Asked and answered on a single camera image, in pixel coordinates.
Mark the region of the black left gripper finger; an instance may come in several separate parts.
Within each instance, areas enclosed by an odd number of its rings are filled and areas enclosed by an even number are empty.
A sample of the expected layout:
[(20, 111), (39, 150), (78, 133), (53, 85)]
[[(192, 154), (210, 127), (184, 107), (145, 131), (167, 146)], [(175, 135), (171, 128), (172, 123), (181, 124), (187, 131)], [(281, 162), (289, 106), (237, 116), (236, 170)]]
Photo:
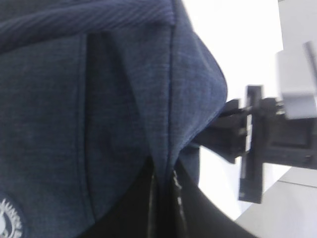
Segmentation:
[(86, 238), (248, 238), (201, 192), (177, 162), (164, 201), (152, 159), (148, 157), (120, 200), (93, 226)]

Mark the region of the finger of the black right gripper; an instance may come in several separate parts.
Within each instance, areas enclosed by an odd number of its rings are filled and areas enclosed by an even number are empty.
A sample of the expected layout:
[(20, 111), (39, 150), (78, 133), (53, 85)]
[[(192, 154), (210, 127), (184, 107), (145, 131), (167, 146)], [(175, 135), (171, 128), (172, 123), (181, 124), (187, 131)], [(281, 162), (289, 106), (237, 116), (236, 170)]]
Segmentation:
[(228, 118), (238, 118), (245, 119), (247, 117), (247, 113), (245, 108), (241, 107), (240, 99), (233, 99), (224, 105), (221, 113), (219, 114), (219, 119), (228, 119)]
[(199, 132), (192, 142), (215, 152), (234, 164), (237, 157), (246, 154), (247, 129), (240, 123), (217, 122)]

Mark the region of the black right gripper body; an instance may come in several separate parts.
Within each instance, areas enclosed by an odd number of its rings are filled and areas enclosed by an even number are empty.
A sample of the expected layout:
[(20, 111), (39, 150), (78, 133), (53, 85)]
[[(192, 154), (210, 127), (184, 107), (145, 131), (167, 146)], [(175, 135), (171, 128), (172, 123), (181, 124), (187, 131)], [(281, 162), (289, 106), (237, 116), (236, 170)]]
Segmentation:
[(238, 199), (261, 203), (264, 164), (315, 170), (317, 168), (317, 120), (288, 119), (276, 98), (264, 98), (260, 85), (246, 93), (246, 151), (241, 159)]

